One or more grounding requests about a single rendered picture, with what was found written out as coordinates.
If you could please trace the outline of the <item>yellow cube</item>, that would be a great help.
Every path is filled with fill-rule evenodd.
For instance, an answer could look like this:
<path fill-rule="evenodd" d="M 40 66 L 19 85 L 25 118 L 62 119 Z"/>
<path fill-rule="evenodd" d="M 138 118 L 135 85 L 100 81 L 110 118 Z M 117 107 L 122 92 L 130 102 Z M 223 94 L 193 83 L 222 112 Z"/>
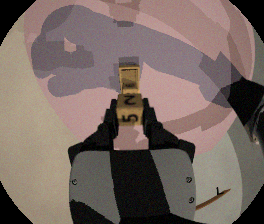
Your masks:
<path fill-rule="evenodd" d="M 143 111 L 141 93 L 118 94 L 116 113 L 119 126 L 143 125 Z"/>
<path fill-rule="evenodd" d="M 123 94 L 138 93 L 137 83 L 123 83 L 122 91 Z"/>

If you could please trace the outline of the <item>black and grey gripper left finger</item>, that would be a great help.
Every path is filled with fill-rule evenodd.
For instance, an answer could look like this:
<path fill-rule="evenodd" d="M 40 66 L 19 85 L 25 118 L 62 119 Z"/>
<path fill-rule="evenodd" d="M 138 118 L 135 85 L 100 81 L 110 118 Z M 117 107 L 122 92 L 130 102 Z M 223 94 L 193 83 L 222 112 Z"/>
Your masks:
<path fill-rule="evenodd" d="M 68 148 L 70 164 L 77 153 L 83 150 L 114 150 L 113 140 L 118 136 L 118 119 L 116 113 L 116 99 L 111 99 L 110 109 L 106 109 L 103 123 L 98 125 L 97 131 L 83 142 Z M 108 114 L 109 113 L 109 114 Z M 108 118 L 108 119 L 107 119 Z"/>

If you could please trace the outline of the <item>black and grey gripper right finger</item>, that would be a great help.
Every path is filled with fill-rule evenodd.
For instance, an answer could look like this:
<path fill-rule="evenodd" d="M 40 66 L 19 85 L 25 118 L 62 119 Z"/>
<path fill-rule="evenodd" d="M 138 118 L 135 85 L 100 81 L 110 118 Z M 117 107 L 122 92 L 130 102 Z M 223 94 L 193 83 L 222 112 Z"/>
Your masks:
<path fill-rule="evenodd" d="M 178 139 L 177 136 L 163 128 L 163 124 L 157 121 L 154 107 L 150 107 L 148 98 L 143 98 L 143 133 L 148 141 L 148 149 L 175 147 L 184 149 L 193 163 L 195 145 L 191 142 Z"/>

